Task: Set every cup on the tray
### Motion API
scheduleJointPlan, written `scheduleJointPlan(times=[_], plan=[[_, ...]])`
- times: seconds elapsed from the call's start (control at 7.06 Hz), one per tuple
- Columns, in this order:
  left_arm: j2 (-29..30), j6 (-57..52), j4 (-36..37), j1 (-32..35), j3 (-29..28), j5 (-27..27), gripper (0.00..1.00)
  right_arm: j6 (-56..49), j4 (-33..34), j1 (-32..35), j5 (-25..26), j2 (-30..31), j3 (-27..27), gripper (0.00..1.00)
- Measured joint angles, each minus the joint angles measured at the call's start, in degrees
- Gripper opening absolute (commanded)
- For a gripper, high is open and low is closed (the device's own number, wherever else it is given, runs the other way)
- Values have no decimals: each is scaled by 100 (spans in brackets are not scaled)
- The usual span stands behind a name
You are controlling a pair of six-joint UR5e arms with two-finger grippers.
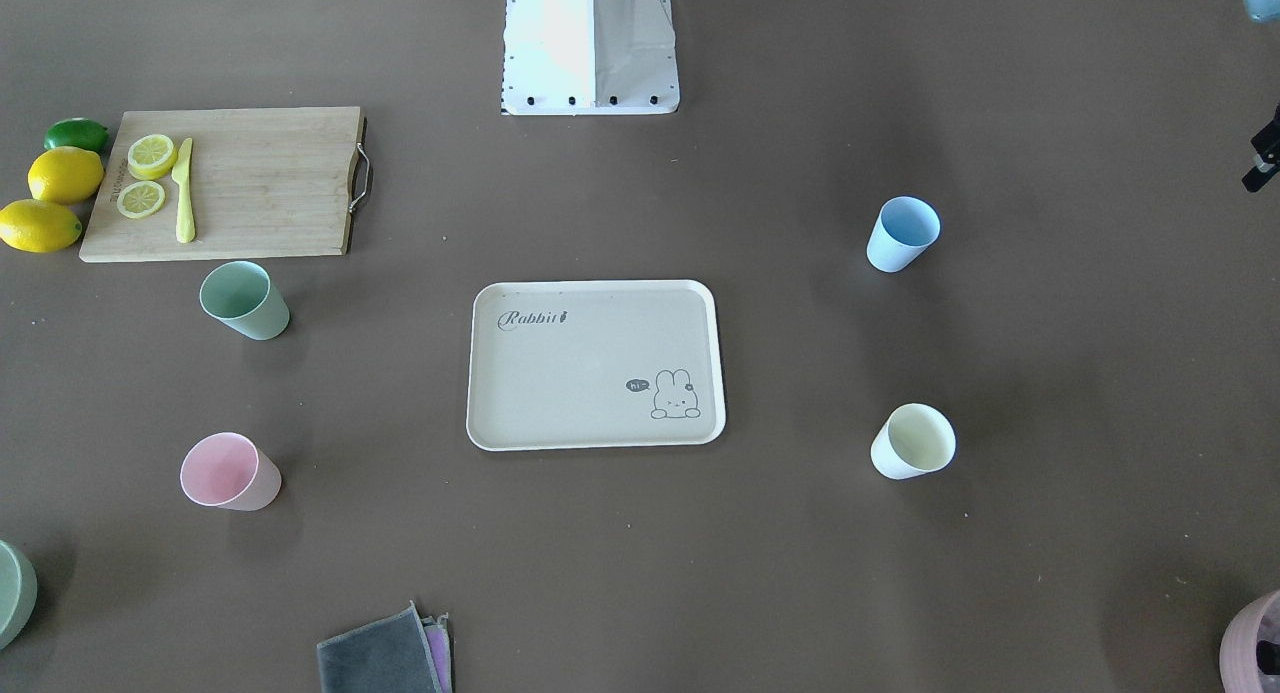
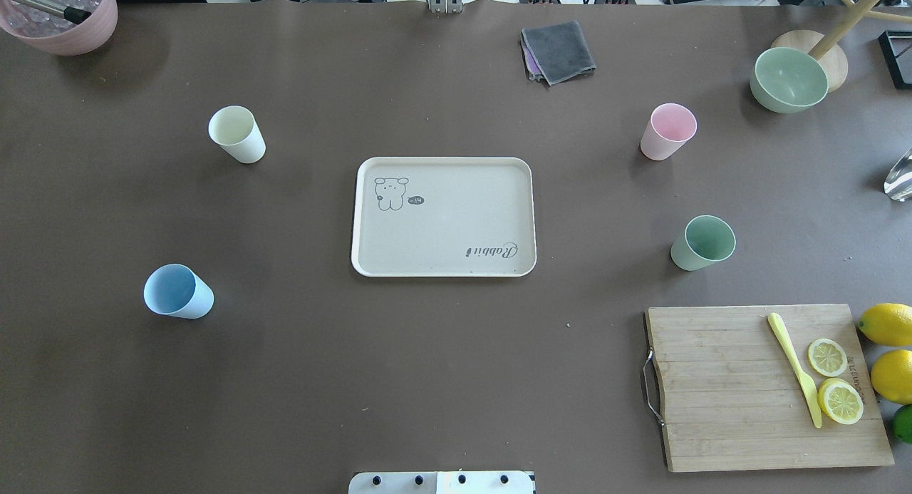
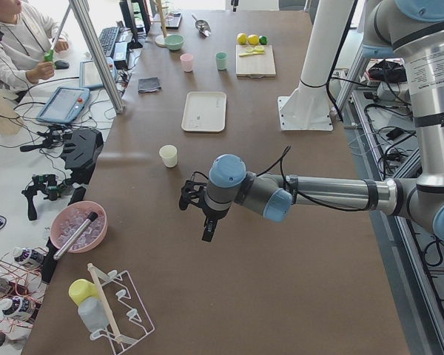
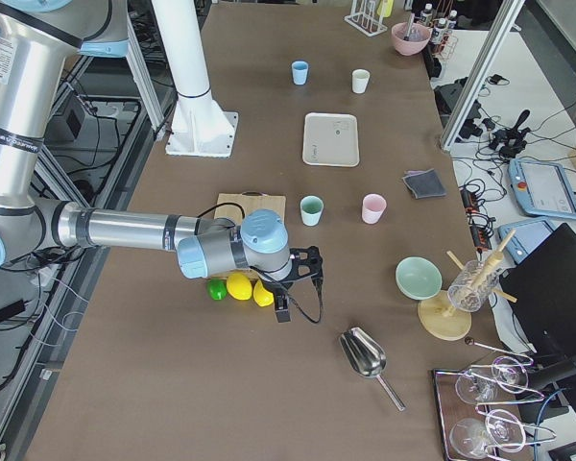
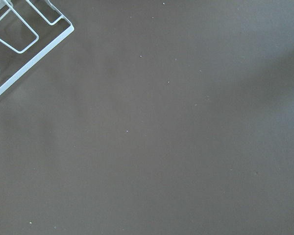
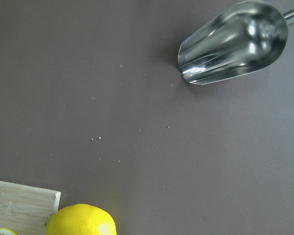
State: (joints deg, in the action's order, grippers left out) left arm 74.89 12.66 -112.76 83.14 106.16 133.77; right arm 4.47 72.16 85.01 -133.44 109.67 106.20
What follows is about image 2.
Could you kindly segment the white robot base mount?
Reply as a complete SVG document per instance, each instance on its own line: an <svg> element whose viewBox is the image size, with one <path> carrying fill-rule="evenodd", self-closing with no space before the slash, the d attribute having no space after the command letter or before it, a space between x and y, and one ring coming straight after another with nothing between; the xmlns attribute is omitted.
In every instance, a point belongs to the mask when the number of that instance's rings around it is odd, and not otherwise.
<svg viewBox="0 0 912 494"><path fill-rule="evenodd" d="M532 472L456 470L362 472L353 475L348 493L535 493Z"/></svg>

